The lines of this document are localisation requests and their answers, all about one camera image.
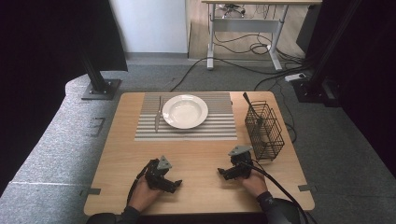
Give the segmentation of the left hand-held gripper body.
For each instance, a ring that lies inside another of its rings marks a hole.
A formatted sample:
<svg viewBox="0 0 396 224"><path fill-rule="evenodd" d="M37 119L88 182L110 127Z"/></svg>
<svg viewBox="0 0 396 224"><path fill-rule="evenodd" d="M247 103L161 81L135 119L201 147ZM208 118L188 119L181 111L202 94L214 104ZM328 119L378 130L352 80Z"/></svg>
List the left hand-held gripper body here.
<svg viewBox="0 0 396 224"><path fill-rule="evenodd" d="M148 181L148 186L151 189L165 190L166 188L173 187L172 181L167 180L165 175L172 168L172 165L165 158L161 156L159 159L151 160L148 163L145 178Z"/></svg>

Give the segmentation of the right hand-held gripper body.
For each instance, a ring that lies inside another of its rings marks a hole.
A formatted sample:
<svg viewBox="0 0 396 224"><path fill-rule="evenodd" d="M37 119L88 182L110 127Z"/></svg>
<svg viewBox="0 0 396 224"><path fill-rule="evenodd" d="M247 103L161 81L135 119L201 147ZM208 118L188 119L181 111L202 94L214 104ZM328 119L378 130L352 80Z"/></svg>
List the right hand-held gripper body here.
<svg viewBox="0 0 396 224"><path fill-rule="evenodd" d="M236 146L230 153L231 163L233 165L233 174L238 177L247 178L250 175L252 164L251 147Z"/></svg>

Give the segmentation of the person's left hand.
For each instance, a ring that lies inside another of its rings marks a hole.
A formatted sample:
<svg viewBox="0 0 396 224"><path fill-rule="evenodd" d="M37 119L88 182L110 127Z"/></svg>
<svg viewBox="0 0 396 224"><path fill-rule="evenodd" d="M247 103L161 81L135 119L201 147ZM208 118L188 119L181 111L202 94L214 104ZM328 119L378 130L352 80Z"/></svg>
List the person's left hand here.
<svg viewBox="0 0 396 224"><path fill-rule="evenodd" d="M162 191L159 189L151 189L147 179L140 177L135 185L128 206L136 209L138 212L143 212L150 207L161 195Z"/></svg>

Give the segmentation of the person's right hand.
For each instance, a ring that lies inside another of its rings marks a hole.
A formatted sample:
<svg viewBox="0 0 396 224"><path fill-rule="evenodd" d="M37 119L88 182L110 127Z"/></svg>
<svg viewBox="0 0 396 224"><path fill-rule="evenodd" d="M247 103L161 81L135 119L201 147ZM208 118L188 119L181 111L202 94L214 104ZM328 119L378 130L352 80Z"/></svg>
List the person's right hand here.
<svg viewBox="0 0 396 224"><path fill-rule="evenodd" d="M254 198L268 190L264 175L255 170L252 170L247 178L239 177L238 181Z"/></svg>

